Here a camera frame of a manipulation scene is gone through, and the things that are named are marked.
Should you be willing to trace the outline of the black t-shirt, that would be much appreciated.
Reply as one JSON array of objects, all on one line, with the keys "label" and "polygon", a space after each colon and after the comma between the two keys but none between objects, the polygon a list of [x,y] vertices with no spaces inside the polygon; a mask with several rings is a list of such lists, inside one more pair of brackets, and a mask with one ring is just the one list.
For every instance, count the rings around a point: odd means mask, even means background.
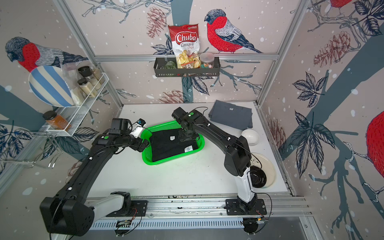
[{"label": "black t-shirt", "polygon": [[153,133],[150,137],[152,162],[191,152],[199,148],[194,140],[181,142],[179,131],[179,129],[173,129]]}]

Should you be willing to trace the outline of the grey t-shirt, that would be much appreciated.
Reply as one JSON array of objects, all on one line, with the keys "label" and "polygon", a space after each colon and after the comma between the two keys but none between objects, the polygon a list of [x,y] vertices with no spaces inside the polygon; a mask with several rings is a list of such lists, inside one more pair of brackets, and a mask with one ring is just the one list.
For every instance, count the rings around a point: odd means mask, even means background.
[{"label": "grey t-shirt", "polygon": [[231,103],[215,101],[209,117],[212,122],[226,125],[238,130],[251,129],[252,109],[237,106]]}]

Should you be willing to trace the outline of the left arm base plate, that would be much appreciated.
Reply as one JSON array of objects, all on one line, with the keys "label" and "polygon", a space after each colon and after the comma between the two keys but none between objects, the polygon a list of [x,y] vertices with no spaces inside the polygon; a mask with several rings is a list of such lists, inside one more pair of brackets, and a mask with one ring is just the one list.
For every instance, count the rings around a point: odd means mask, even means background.
[{"label": "left arm base plate", "polygon": [[131,205],[129,207],[123,206],[120,210],[108,214],[107,217],[145,217],[148,203],[149,202],[146,200],[131,201]]}]

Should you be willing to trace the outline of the green plastic basket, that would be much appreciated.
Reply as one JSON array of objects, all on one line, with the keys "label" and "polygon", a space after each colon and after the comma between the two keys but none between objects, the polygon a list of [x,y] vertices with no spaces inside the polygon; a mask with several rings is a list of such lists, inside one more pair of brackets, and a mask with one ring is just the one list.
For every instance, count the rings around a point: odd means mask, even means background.
[{"label": "green plastic basket", "polygon": [[[146,140],[148,140],[150,142],[150,137],[153,135],[154,132],[159,132],[159,131],[164,131],[164,130],[173,130],[173,129],[181,130],[182,128],[181,128],[181,126],[176,121],[171,121],[171,122],[168,122],[168,123],[163,123],[163,124],[160,124],[160,125],[149,127],[147,130],[144,130],[141,133],[141,138],[142,139],[146,139]],[[163,160],[160,160],[160,161],[157,161],[157,162],[152,162],[152,148],[151,148],[151,143],[150,143],[150,146],[147,147],[143,151],[142,158],[143,158],[143,161],[147,165],[150,165],[150,166],[162,164],[162,163],[165,163],[165,162],[168,162],[168,161],[171,161],[171,160],[175,160],[175,159],[178,159],[178,158],[181,158],[181,157],[186,157],[188,155],[195,154],[195,153],[201,151],[204,148],[204,146],[205,146],[205,139],[204,139],[204,137],[202,135],[200,135],[200,139],[198,141],[196,141],[196,143],[198,144],[198,147],[199,147],[197,150],[193,150],[191,152],[187,152],[187,153],[183,153],[183,154],[180,154],[180,155],[176,155],[176,156],[173,156],[173,157],[170,157],[170,158],[166,158],[166,159],[163,159]]]}]

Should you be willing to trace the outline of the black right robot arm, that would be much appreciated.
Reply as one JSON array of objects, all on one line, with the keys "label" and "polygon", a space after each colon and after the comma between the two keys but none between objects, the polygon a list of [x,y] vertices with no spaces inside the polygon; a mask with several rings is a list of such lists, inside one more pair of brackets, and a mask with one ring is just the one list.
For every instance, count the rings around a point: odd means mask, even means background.
[{"label": "black right robot arm", "polygon": [[257,195],[253,193],[248,177],[252,157],[246,138],[223,131],[196,109],[188,113],[179,107],[173,111],[172,117],[181,126],[179,135],[182,142],[203,136],[225,154],[224,167],[235,177],[238,198],[245,204],[255,202]]}]

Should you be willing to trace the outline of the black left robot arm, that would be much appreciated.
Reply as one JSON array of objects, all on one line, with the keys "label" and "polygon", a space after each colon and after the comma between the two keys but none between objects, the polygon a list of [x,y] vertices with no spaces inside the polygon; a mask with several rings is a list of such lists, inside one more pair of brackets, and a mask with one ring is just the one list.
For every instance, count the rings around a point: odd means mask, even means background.
[{"label": "black left robot arm", "polygon": [[108,197],[87,206],[89,192],[106,163],[126,147],[143,152],[150,142],[143,140],[128,119],[114,118],[111,127],[98,135],[80,168],[54,197],[46,197],[40,204],[47,232],[51,234],[83,236],[92,224],[112,213],[136,214],[131,195],[113,192]]}]

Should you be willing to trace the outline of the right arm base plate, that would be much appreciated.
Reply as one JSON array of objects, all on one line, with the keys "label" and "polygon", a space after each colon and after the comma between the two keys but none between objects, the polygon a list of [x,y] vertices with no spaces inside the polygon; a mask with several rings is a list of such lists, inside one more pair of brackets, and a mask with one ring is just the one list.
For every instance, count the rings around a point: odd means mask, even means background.
[{"label": "right arm base plate", "polygon": [[240,199],[226,199],[224,209],[228,216],[261,216],[267,214],[265,202],[262,199],[252,200],[249,203],[244,203]]}]

